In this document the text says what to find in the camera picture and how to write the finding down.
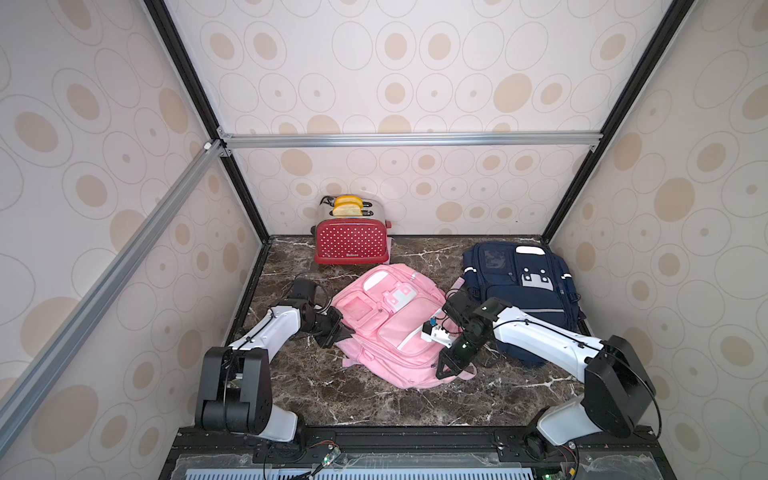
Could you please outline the pink backpack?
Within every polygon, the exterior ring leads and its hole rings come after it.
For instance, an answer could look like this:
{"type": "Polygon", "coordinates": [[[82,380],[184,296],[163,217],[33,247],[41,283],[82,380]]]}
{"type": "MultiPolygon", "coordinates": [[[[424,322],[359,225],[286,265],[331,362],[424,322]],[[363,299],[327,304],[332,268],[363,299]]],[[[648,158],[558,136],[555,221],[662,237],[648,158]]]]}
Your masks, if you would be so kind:
{"type": "Polygon", "coordinates": [[[457,326],[442,311],[445,293],[434,281],[404,264],[380,265],[337,293],[331,305],[354,330],[335,344],[345,368],[361,366],[400,389],[429,389],[454,380],[470,380],[476,368],[440,380],[437,343],[421,339],[422,325],[432,321],[451,333],[457,326]]]}

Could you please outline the navy blue backpack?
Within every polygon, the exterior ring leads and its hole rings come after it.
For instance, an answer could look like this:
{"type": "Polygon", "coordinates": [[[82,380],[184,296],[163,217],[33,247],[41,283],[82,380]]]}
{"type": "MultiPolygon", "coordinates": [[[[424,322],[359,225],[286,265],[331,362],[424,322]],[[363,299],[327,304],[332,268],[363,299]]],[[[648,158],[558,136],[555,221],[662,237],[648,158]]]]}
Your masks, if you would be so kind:
{"type": "Polygon", "coordinates": [[[531,367],[556,364],[585,380],[598,341],[578,333],[578,295],[565,261],[546,246],[484,242],[463,253],[464,287],[479,303],[510,303],[495,322],[503,353],[531,367]]]}

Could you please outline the red polka dot toaster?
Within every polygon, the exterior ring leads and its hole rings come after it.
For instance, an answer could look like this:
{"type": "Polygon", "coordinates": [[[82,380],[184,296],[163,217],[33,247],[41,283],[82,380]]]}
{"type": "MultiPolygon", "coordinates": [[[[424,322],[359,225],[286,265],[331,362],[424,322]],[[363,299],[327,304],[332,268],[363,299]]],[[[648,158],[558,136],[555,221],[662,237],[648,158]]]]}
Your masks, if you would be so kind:
{"type": "Polygon", "coordinates": [[[315,241],[314,261],[324,265],[375,265],[390,261],[391,222],[377,201],[361,198],[362,217],[332,215],[334,199],[326,195],[318,205],[318,219],[311,229],[315,241]]]}

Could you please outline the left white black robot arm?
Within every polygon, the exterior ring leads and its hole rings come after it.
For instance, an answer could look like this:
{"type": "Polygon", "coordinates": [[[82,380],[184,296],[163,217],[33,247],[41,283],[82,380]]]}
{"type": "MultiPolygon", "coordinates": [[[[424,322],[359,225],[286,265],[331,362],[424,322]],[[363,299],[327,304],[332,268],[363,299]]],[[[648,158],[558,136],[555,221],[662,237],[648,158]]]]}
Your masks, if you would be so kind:
{"type": "Polygon", "coordinates": [[[205,431],[255,436],[273,442],[298,442],[297,414],[273,403],[270,363],[287,340],[305,333],[329,349],[354,332],[329,303],[315,301],[319,285],[293,282],[286,296],[241,338],[209,349],[203,358],[194,425],[205,431]]]}

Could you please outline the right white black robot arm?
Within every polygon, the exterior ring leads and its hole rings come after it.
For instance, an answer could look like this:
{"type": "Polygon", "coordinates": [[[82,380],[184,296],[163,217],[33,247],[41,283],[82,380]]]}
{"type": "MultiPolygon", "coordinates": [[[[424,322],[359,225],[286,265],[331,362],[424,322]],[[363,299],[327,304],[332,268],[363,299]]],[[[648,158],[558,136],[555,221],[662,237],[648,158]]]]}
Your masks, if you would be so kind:
{"type": "Polygon", "coordinates": [[[534,458],[595,433],[628,438],[645,412],[658,406],[656,389],[627,340],[577,334],[496,297],[482,304],[464,292],[447,297],[423,324],[421,336],[443,347],[436,366],[439,379],[467,372],[478,352],[495,340],[552,363],[582,383],[581,395],[541,410],[527,426],[523,444],[534,458]]]}

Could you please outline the right yellow toast slice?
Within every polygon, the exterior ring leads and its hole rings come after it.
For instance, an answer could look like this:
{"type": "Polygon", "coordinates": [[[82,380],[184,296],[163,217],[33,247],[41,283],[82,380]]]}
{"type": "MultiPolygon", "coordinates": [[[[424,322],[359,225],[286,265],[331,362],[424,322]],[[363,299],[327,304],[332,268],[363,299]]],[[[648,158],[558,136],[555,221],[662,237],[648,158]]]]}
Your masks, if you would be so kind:
{"type": "Polygon", "coordinates": [[[335,205],[332,209],[332,215],[337,218],[362,217],[363,207],[355,203],[335,205]]]}

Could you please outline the yellow toast slice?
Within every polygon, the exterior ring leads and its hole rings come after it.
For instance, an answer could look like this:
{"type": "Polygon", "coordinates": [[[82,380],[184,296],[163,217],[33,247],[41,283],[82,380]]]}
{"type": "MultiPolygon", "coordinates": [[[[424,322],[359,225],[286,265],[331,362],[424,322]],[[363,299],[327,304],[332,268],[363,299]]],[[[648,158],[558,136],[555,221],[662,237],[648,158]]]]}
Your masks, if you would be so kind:
{"type": "Polygon", "coordinates": [[[343,205],[355,205],[359,208],[364,207],[363,200],[355,195],[341,195],[334,199],[334,207],[340,207],[343,205]]]}
{"type": "Polygon", "coordinates": [[[363,207],[355,203],[335,205],[332,209],[332,215],[337,218],[362,217],[363,207]]]}

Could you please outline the left yellow toast slice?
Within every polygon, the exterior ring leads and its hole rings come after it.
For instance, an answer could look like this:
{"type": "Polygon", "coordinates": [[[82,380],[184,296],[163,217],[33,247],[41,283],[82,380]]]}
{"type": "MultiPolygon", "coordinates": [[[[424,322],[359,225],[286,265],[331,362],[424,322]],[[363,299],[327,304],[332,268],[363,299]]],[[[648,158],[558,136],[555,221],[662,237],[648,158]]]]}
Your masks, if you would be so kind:
{"type": "Polygon", "coordinates": [[[334,199],[334,207],[340,207],[343,205],[355,205],[359,208],[364,207],[363,200],[355,195],[341,195],[334,199]]]}

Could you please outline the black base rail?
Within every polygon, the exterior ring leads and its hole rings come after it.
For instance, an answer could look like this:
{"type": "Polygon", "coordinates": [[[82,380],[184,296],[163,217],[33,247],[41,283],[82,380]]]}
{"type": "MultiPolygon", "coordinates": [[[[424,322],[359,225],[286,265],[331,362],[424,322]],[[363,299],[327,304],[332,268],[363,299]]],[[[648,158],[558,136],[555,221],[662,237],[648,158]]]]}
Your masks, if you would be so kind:
{"type": "Polygon", "coordinates": [[[672,479],[647,427],[533,457],[521,427],[308,427],[301,440],[183,428],[163,479],[672,479]]]}

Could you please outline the horizontal aluminium frame bar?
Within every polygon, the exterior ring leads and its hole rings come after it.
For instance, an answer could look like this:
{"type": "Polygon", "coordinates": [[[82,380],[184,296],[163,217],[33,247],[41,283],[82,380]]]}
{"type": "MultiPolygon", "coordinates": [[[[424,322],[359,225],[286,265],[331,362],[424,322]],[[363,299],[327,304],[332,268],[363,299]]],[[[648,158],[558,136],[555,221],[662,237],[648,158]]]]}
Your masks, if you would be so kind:
{"type": "Polygon", "coordinates": [[[226,134],[223,141],[237,148],[367,148],[367,147],[470,147],[510,145],[597,145],[599,131],[399,133],[399,134],[226,134]]]}

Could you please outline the diagonal aluminium frame bar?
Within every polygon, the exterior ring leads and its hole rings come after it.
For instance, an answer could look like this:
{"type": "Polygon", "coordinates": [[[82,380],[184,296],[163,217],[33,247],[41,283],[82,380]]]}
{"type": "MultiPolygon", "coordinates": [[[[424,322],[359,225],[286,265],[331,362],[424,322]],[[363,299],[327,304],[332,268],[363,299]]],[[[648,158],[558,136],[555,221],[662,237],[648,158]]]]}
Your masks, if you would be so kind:
{"type": "Polygon", "coordinates": [[[224,152],[210,140],[128,240],[88,293],[20,377],[1,404],[1,453],[15,443],[35,411],[81,349],[128,280],[148,256],[207,170],[224,152]]]}

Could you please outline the black left corner post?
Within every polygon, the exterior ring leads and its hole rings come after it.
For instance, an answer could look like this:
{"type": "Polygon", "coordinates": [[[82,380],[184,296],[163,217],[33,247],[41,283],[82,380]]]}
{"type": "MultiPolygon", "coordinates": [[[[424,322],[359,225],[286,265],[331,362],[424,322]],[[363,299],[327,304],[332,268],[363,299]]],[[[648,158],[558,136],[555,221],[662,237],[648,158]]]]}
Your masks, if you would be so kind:
{"type": "Polygon", "coordinates": [[[158,31],[206,133],[211,139],[219,140],[225,147],[225,154],[222,157],[224,169],[245,209],[247,217],[254,227],[257,237],[262,243],[268,244],[270,234],[246,185],[242,171],[233,154],[229,153],[227,141],[221,136],[219,120],[172,19],[171,11],[166,2],[161,0],[144,0],[142,4],[147,8],[151,21],[158,31]]]}

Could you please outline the black corner post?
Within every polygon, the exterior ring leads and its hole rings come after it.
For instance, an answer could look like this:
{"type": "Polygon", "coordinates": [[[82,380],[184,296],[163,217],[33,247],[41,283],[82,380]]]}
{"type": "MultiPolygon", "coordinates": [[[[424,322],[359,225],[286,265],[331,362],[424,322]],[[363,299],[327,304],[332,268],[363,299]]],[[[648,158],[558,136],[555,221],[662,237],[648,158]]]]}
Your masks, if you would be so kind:
{"type": "Polygon", "coordinates": [[[245,209],[247,217],[254,227],[257,237],[262,243],[268,244],[270,234],[246,185],[242,171],[233,154],[229,153],[227,141],[221,136],[219,120],[172,19],[171,11],[166,2],[161,0],[144,0],[142,4],[147,8],[151,21],[158,31],[206,133],[211,139],[219,140],[225,147],[225,154],[222,157],[224,169],[245,209]]]}
{"type": "Polygon", "coordinates": [[[600,130],[601,139],[586,154],[563,199],[558,204],[552,218],[544,229],[541,235],[543,243],[549,244],[554,239],[590,176],[602,159],[603,154],[607,151],[611,141],[623,125],[631,108],[645,88],[651,75],[659,66],[663,55],[694,5],[694,0],[675,0],[670,3],[669,8],[650,37],[637,65],[604,122],[600,130]]]}

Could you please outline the black right corner post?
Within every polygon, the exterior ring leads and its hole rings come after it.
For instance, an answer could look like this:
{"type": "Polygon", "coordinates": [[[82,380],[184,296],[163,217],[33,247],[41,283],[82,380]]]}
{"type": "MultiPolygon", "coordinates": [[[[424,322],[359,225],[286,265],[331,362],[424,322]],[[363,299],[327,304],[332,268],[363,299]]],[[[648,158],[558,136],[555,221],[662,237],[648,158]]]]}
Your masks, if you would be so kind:
{"type": "Polygon", "coordinates": [[[541,235],[543,243],[549,244],[554,239],[590,176],[602,159],[603,154],[607,151],[611,141],[623,125],[631,108],[645,88],[651,75],[659,66],[663,55],[694,5],[694,0],[675,0],[670,3],[669,8],[650,37],[637,65],[604,122],[600,130],[601,139],[586,154],[563,199],[558,204],[552,218],[544,229],[541,235]]]}

